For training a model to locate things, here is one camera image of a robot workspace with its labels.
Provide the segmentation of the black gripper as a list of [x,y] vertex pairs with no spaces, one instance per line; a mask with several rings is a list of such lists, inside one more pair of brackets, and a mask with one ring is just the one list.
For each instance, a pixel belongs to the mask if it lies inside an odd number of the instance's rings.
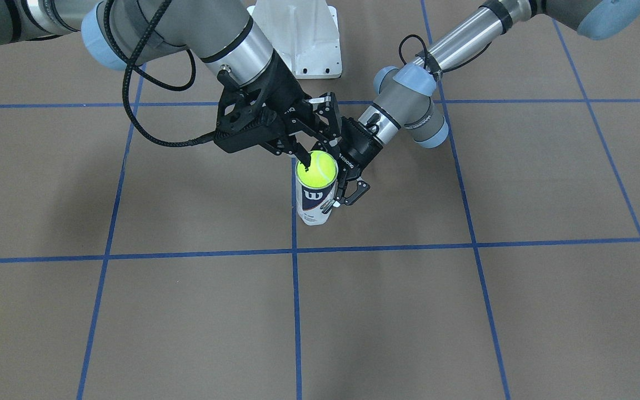
[[308,170],[312,165],[312,156],[298,142],[297,135],[312,137],[312,123],[315,119],[322,119],[324,122],[341,119],[335,94],[321,94],[318,98],[312,98],[308,94],[282,94],[281,120],[284,132],[267,142],[267,150],[277,156],[287,154],[296,157],[305,170]]
[[[330,119],[328,122],[315,119],[312,123],[312,137],[316,140],[312,150],[328,153],[342,169],[363,171],[383,149],[383,145],[360,122],[351,117]],[[371,186],[363,179],[352,182],[353,192],[344,188],[342,205],[356,203]],[[328,198],[322,203],[322,213],[329,214],[333,208],[340,207],[340,198]]]

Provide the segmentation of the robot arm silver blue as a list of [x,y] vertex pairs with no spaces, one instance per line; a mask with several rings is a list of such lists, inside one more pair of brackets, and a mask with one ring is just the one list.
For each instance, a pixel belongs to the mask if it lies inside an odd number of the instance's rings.
[[514,24],[547,15],[598,41],[625,29],[640,15],[640,1],[485,1],[460,25],[401,68],[386,67],[374,79],[377,96],[358,119],[342,122],[341,151],[336,157],[339,181],[333,199],[321,205],[351,205],[368,189],[362,171],[401,129],[411,132],[421,147],[434,148],[448,135],[448,124],[437,111],[433,94],[445,73],[477,58]]
[[[304,166],[311,157],[296,139],[317,139],[316,149],[338,158],[341,118],[335,98],[322,109],[301,89],[261,26],[238,1],[0,1],[0,45],[42,41],[79,32],[100,64],[124,71],[123,106],[145,139],[163,147],[213,142],[228,153],[261,146],[294,155]],[[223,93],[215,129],[200,137],[168,141],[153,137],[132,112],[129,87],[141,66],[187,53],[192,68],[203,63]]]

